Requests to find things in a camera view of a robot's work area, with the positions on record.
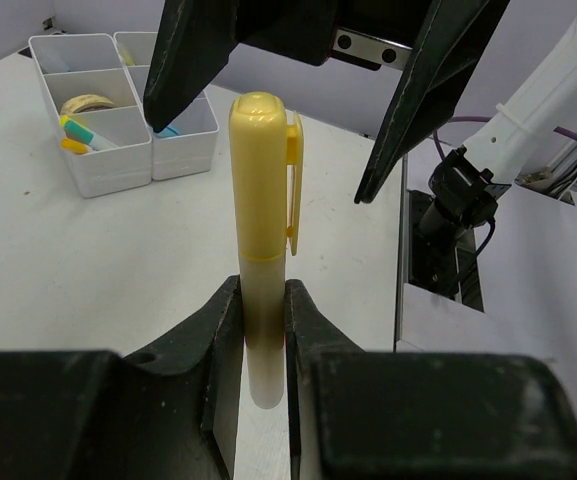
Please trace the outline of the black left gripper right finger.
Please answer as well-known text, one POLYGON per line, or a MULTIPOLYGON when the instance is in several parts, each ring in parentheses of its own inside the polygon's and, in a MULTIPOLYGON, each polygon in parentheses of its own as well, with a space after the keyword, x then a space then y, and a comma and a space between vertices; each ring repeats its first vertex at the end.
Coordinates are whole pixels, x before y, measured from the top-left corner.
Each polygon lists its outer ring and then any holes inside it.
POLYGON ((577 417, 525 355, 365 351, 285 286, 294 479, 577 479, 577 417))

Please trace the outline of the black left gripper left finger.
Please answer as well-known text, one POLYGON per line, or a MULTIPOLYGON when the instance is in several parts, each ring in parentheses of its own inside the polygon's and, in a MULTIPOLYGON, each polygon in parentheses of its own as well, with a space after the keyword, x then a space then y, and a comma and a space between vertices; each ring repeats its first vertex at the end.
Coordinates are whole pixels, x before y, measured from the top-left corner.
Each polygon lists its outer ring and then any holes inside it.
POLYGON ((127 356, 0 351, 0 479, 230 479, 243 334, 237 277, 127 356))

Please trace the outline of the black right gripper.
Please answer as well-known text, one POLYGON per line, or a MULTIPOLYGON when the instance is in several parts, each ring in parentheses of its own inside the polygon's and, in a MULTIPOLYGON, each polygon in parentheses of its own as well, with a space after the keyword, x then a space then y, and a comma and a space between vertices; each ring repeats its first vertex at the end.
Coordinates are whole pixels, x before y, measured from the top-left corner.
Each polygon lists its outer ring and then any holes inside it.
POLYGON ((168 126, 226 66, 237 40, 311 66, 334 58, 368 70, 404 68, 354 197, 370 203, 398 160, 453 116, 507 6, 168 0, 144 90, 145 120, 156 132, 168 126))

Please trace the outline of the light blue marker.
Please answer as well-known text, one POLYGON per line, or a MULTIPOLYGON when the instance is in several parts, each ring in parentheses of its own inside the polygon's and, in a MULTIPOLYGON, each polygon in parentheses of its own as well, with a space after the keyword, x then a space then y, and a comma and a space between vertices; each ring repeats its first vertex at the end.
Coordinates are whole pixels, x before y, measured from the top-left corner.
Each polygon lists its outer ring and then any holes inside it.
POLYGON ((157 138, 174 138, 180 135, 179 131, 173 126, 167 126, 160 132, 153 132, 157 138))

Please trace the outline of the teal white pen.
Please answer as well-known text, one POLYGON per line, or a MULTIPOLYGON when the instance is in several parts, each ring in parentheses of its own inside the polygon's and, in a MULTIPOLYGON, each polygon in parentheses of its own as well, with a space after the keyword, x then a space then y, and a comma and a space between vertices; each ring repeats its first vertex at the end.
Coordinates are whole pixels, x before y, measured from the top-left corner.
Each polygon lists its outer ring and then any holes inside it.
POLYGON ((79 122, 73 120, 69 116, 62 115, 60 117, 60 125, 64 131, 69 134, 73 139, 76 139, 80 143, 88 145, 93 150, 103 151, 109 149, 116 149, 117 145, 112 141, 108 140, 104 136, 95 133, 89 128, 83 126, 79 122))

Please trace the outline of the yellow white pen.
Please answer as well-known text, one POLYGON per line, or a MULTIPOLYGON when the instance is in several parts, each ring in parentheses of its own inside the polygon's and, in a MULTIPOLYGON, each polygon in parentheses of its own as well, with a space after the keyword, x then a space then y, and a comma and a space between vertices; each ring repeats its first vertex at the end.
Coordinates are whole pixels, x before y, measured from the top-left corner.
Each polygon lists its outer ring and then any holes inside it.
POLYGON ((74 153, 76 155, 84 155, 92 151, 92 149, 88 145, 76 140, 72 140, 70 138, 63 138, 61 140, 61 147, 64 150, 74 153))

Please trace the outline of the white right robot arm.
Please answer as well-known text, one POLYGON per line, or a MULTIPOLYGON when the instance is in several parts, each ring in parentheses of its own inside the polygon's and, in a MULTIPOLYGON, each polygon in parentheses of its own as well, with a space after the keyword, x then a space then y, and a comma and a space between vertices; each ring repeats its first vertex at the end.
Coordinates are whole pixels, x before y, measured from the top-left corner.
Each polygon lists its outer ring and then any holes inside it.
MULTIPOLYGON (((143 99, 160 131, 241 44, 312 66, 336 58, 402 75, 355 199, 371 202, 395 163, 453 115, 503 1, 168 1, 143 99)), ((494 117, 441 162, 430 185, 448 223, 472 227, 577 104, 577 15, 494 117)))

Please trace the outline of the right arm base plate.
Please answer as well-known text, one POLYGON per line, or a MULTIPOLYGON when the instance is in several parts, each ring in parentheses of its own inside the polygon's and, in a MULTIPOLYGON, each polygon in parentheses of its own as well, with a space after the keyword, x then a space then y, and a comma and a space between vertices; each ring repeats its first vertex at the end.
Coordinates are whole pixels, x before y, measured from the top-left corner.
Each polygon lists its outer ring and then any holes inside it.
POLYGON ((488 227, 477 243, 474 228, 452 224, 436 209, 435 198, 408 190, 404 195, 403 282, 482 312, 484 298, 478 260, 496 229, 498 204, 488 198, 475 219, 488 227))

